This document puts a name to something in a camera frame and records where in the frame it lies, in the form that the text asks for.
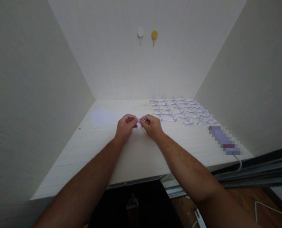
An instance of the white cable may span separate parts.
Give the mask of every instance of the white cable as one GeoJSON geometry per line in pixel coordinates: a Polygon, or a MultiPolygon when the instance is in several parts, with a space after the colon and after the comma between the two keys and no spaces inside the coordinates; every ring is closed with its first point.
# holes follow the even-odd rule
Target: white cable
{"type": "Polygon", "coordinates": [[[241,168],[242,168],[242,162],[241,162],[241,160],[240,160],[238,157],[236,157],[236,155],[233,155],[233,156],[239,161],[239,163],[240,163],[239,168],[238,168],[237,170],[234,170],[234,171],[229,171],[229,172],[225,172],[225,173],[219,173],[219,174],[216,174],[216,175],[214,175],[214,176],[219,176],[219,175],[222,175],[222,174],[228,174],[228,173],[239,172],[239,171],[241,170],[241,168]]]}
{"type": "Polygon", "coordinates": [[[241,168],[242,168],[242,162],[241,162],[241,160],[238,158],[238,157],[236,157],[236,155],[234,155],[234,157],[239,161],[239,163],[240,163],[240,166],[239,166],[239,168],[236,170],[236,171],[234,171],[234,172],[239,172],[240,170],[241,170],[241,168]]]}
{"type": "Polygon", "coordinates": [[[198,221],[194,222],[192,228],[194,228],[197,223],[198,223],[198,221]]]}
{"type": "Polygon", "coordinates": [[[261,203],[261,202],[259,202],[259,201],[255,201],[255,220],[256,220],[256,222],[258,222],[258,218],[257,218],[257,204],[258,204],[258,203],[261,204],[261,205],[263,205],[263,206],[265,206],[265,207],[267,207],[267,208],[269,208],[269,209],[272,209],[273,211],[276,211],[276,212],[282,214],[282,212],[280,212],[280,211],[278,211],[278,210],[275,210],[275,209],[273,209],[273,208],[271,208],[271,207],[269,207],[269,206],[267,206],[267,205],[265,205],[265,204],[263,204],[263,203],[261,203]]]}

